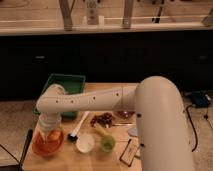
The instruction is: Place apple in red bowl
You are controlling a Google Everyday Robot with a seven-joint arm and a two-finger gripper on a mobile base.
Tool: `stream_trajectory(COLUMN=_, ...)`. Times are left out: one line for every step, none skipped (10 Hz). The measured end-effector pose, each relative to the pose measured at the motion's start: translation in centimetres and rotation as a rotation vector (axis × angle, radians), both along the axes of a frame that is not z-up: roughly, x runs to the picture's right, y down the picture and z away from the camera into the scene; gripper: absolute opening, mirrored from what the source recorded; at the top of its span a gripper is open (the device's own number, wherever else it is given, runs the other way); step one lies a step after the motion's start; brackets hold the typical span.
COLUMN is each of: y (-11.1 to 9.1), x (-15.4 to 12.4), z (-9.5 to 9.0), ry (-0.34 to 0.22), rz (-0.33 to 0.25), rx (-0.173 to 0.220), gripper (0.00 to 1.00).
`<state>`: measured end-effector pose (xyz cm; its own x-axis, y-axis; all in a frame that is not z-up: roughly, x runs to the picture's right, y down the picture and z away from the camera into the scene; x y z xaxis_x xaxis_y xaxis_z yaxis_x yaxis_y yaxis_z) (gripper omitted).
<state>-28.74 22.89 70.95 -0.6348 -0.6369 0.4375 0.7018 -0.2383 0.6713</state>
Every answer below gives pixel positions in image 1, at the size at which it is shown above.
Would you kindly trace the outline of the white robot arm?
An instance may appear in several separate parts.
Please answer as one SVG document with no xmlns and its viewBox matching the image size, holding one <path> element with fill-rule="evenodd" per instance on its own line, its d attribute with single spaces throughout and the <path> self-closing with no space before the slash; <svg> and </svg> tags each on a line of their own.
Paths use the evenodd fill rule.
<svg viewBox="0 0 213 171">
<path fill-rule="evenodd" d="M 133 111 L 142 171 L 195 171 L 187 119 L 176 85 L 151 76 L 133 86 L 66 95 L 51 85 L 36 103 L 46 115 L 70 111 Z"/>
</svg>

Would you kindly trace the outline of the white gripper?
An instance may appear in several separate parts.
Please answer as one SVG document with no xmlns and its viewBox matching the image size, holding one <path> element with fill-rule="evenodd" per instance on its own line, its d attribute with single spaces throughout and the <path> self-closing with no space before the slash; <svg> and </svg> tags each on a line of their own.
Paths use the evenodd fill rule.
<svg viewBox="0 0 213 171">
<path fill-rule="evenodd" d="M 54 131 L 60 131 L 61 130 L 61 116 L 59 114 L 44 114 L 42 113 L 39 116 L 38 120 L 40 134 L 42 137 L 42 140 L 45 143 L 53 142 L 48 139 L 49 134 Z"/>
</svg>

